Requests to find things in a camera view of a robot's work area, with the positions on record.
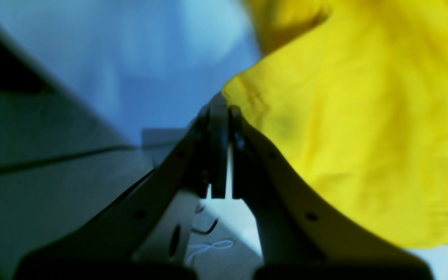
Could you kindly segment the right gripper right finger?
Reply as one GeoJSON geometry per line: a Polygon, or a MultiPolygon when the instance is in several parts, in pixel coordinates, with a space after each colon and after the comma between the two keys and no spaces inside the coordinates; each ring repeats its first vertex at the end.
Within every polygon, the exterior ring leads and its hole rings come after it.
{"type": "Polygon", "coordinates": [[[233,197],[257,224],[256,280],[432,280],[428,265],[363,229],[316,193],[277,147],[229,108],[233,197]]]}

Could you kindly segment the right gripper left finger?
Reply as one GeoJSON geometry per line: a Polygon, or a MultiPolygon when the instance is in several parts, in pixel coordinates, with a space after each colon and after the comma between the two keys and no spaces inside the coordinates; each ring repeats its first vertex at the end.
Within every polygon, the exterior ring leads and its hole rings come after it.
{"type": "Polygon", "coordinates": [[[194,280],[183,261],[200,199],[226,195],[228,109],[217,94],[163,163],[75,232],[28,254],[16,280],[194,280]]]}

